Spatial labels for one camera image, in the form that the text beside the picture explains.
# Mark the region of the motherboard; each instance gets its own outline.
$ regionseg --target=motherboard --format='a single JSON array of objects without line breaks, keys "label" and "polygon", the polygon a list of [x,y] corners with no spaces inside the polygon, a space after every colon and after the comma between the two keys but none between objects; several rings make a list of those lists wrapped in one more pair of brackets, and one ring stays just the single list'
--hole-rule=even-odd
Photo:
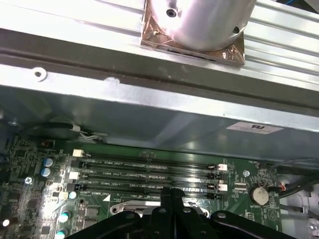
[{"label": "motherboard", "polygon": [[122,211],[142,216],[163,187],[207,217],[226,210],[282,229],[275,182],[257,161],[18,136],[7,154],[1,239],[62,239]]}]

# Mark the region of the electrolytic capacitor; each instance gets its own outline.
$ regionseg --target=electrolytic capacitor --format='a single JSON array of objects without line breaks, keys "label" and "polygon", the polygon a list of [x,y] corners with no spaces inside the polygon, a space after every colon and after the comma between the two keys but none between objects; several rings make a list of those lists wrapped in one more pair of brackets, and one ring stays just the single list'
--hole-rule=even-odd
[{"label": "electrolytic capacitor", "polygon": [[65,223],[65,222],[67,222],[69,220],[70,217],[71,217],[71,213],[69,211],[64,211],[58,217],[58,221],[61,222],[61,223]]},{"label": "electrolytic capacitor", "polygon": [[65,239],[66,236],[68,235],[68,230],[67,229],[60,229],[56,234],[54,239]]},{"label": "electrolytic capacitor", "polygon": [[43,176],[43,177],[48,177],[50,174],[51,174],[51,170],[48,168],[43,168],[41,170],[41,176]]},{"label": "electrolytic capacitor", "polygon": [[51,167],[53,165],[53,159],[52,158],[45,158],[43,160],[44,167]]}]

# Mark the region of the screw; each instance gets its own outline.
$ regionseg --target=screw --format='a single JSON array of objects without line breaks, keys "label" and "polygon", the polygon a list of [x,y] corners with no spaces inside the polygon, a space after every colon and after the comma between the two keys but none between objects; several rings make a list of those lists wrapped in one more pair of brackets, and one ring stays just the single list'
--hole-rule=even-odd
[{"label": "screw", "polygon": [[135,216],[134,216],[134,214],[132,214],[132,213],[130,213],[130,214],[128,214],[128,215],[126,215],[126,219],[133,219]]},{"label": "screw", "polygon": [[316,231],[318,229],[318,227],[315,224],[310,224],[310,229],[312,231]]},{"label": "screw", "polygon": [[191,212],[191,209],[190,209],[190,208],[184,208],[184,209],[183,209],[183,212],[185,212],[185,213],[190,213],[190,212]]},{"label": "screw", "polygon": [[156,29],[156,30],[153,31],[153,35],[154,35],[154,36],[158,35],[159,33],[160,33],[160,30],[159,30],[159,29]]},{"label": "screw", "polygon": [[226,214],[224,214],[224,213],[218,213],[217,216],[218,216],[219,218],[221,218],[221,219],[226,218]]},{"label": "screw", "polygon": [[159,209],[159,213],[166,213],[166,209],[165,208]]},{"label": "screw", "polygon": [[8,124],[11,125],[11,126],[18,126],[18,122],[15,121],[15,120],[8,122]]},{"label": "screw", "polygon": [[24,179],[24,183],[25,183],[25,184],[31,184],[32,181],[33,181],[33,179],[32,179],[31,177],[26,177],[26,178]]},{"label": "screw", "polygon": [[245,178],[250,176],[250,172],[248,170],[244,170],[243,174]]}]

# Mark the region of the white label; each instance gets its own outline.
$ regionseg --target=white label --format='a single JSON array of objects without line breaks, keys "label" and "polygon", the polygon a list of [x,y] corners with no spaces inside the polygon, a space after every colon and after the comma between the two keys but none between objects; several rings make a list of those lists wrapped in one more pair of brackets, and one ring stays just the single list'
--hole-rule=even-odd
[{"label": "white label", "polygon": [[280,131],[284,128],[273,127],[269,125],[262,125],[258,123],[238,122],[228,127],[227,129],[245,131],[251,133],[270,134],[276,131]]}]

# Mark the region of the sheet metal panel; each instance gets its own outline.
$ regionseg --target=sheet metal panel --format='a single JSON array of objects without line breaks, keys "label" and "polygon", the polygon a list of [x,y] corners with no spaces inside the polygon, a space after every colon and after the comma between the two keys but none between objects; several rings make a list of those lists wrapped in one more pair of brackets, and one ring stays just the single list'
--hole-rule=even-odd
[{"label": "sheet metal panel", "polygon": [[275,78],[278,83],[302,88],[309,87],[303,82],[319,81],[319,15],[268,0],[258,0],[245,30],[247,63],[241,70],[141,48],[143,0],[0,0],[0,5],[0,27],[4,29],[273,79],[260,76],[265,73],[287,78],[285,82]]}]

